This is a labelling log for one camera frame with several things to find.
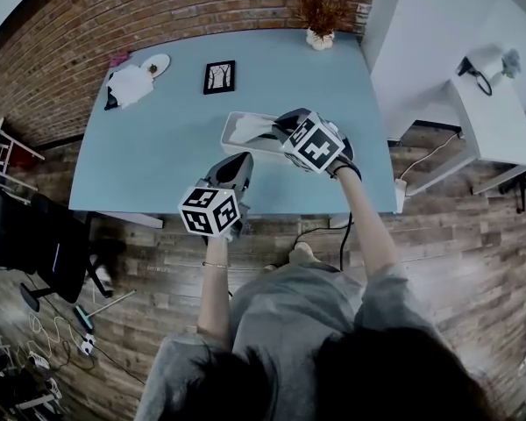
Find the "brick wall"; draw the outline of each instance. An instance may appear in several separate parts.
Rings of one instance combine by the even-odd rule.
[[[372,0],[349,0],[364,32]],[[30,145],[84,132],[112,54],[215,32],[300,27],[295,0],[25,0],[0,28],[0,117]]]

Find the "white plate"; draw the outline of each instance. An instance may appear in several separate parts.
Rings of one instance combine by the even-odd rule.
[[[155,78],[156,76],[161,75],[164,72],[164,70],[166,70],[170,62],[171,59],[169,56],[167,56],[167,54],[155,54],[154,56],[151,56],[146,61],[144,61],[140,68],[148,70],[150,66],[156,66],[158,70],[156,70],[156,73],[152,74],[152,78]]]

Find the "white cable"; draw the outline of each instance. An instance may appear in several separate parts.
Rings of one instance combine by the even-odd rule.
[[[33,340],[29,340],[26,343],[28,351],[31,352],[32,349],[30,347],[30,343],[33,343],[48,359],[51,358],[51,356],[53,355],[53,349],[51,348],[51,342],[53,342],[53,343],[60,343],[60,331],[59,331],[59,326],[57,325],[57,319],[60,319],[60,320],[64,321],[68,325],[68,330],[70,331],[70,337],[72,337],[72,341],[74,341],[74,344],[76,345],[76,347],[80,351],[82,351],[84,353],[84,351],[82,350],[80,345],[78,345],[78,343],[76,342],[76,340],[74,338],[74,334],[72,333],[72,326],[70,326],[70,323],[65,318],[63,318],[63,317],[54,317],[54,327],[56,328],[56,339],[53,339],[48,334],[48,332],[45,330],[45,328],[41,324],[41,321],[35,316],[35,314],[33,312],[29,313],[29,327],[33,331],[33,333],[35,333],[35,334],[39,334],[41,332],[45,333],[46,341],[47,341],[48,347],[49,347],[49,353],[46,353],[46,350],[43,349],[41,346],[39,346],[37,343],[35,343]],[[20,349],[24,352],[25,357],[29,357],[29,354],[25,351],[25,349],[21,346],[21,344],[18,343],[18,350],[16,351],[16,358],[18,359],[19,363],[21,363],[19,358],[18,358],[18,353],[19,353]]]
[[[400,178],[399,179],[403,179],[403,176],[411,169],[413,168],[415,165],[417,165],[419,162],[421,161],[424,161],[425,159],[431,157],[434,153],[436,153],[440,148],[448,145],[448,142],[450,142],[452,139],[454,139],[456,136],[458,135],[458,133],[456,132],[456,134],[454,134],[453,136],[451,136],[448,140],[446,140],[441,146],[438,146],[437,148],[435,148],[433,151],[431,151],[429,154],[427,154],[426,156],[424,156],[423,158],[421,158],[419,161],[415,161],[413,162],[409,167],[407,167],[405,169],[405,171],[400,175]]]

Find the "framed picture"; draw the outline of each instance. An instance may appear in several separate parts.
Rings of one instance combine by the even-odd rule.
[[[236,62],[224,61],[207,64],[203,94],[217,94],[235,90]]]

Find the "forearm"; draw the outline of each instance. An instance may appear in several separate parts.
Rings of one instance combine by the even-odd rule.
[[[366,274],[370,277],[379,269],[398,261],[397,249],[378,212],[368,200],[358,175],[350,168],[340,168],[337,177],[351,208]]]
[[[196,324],[197,331],[230,347],[228,269],[215,267],[215,265],[228,266],[228,240],[226,238],[209,237],[205,262],[201,312]]]

